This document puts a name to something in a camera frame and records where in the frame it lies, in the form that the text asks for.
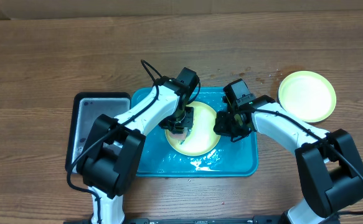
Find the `teal plastic tray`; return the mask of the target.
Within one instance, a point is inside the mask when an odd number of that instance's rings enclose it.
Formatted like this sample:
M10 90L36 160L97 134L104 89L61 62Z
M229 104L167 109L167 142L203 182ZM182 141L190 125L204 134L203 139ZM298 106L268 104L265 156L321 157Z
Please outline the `teal plastic tray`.
M203 87L195 101L205 103L216 112L226 109L221 87ZM140 177L243 177L258 167L257 137L231 142L221 136L216 146L200 156L177 152L167 141L164 129L156 126L147 136L139 163Z

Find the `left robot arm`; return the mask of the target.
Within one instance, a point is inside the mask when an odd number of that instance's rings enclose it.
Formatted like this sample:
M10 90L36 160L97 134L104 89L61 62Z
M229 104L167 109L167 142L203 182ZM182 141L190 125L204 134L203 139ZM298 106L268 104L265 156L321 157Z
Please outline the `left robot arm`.
M193 126L189 103L199 90L196 72L183 68L177 78L155 79L149 95L130 110L94 121L83 151L67 169L68 185L92 196L87 223L123 223L123 194L136 176L146 136L156 126L186 136Z

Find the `yellow-green plate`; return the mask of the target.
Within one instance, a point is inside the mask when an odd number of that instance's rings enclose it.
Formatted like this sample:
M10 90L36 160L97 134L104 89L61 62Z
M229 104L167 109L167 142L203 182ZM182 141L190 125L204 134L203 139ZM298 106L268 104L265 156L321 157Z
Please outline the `yellow-green plate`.
M327 119L336 107L336 92L322 75L297 71L283 79L278 88L278 101L287 112L307 123Z
M184 139L175 137L170 131L165 131L168 143L186 156L200 156L212 150L219 142L220 136L215 134L216 111L202 102L192 102L193 126L183 135Z

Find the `black water basin tray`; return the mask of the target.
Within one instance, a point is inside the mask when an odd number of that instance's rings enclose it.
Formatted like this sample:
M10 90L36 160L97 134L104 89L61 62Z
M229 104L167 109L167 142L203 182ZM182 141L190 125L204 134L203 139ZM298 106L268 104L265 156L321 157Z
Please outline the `black water basin tray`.
M124 92L81 92L73 101L65 168L81 154L94 121L101 115L115 117L131 108Z

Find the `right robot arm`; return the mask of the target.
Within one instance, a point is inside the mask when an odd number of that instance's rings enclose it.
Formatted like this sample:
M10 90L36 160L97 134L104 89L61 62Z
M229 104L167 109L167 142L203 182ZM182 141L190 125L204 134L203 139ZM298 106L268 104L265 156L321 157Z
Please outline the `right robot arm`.
M242 79L223 91L227 109L217 113L216 134L237 142L258 132L295 156L303 199L272 223L339 223L343 215L363 215L363 161L347 131L305 123L273 98L255 97Z

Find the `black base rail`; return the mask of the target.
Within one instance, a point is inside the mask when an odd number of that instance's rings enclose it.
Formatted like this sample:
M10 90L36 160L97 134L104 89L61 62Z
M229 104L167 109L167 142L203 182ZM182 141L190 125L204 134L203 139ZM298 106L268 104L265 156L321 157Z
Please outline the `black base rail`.
M252 218L215 218L215 219L127 219L122 224L282 224L287 223L286 215L256 215Z

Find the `pink green scrub sponge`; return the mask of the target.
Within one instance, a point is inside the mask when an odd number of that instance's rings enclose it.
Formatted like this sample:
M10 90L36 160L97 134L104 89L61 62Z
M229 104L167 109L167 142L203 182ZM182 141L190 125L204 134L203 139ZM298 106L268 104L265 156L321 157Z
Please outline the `pink green scrub sponge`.
M169 133L169 137L178 141L184 141L188 136L188 132L183 132L179 134L174 134L172 132Z

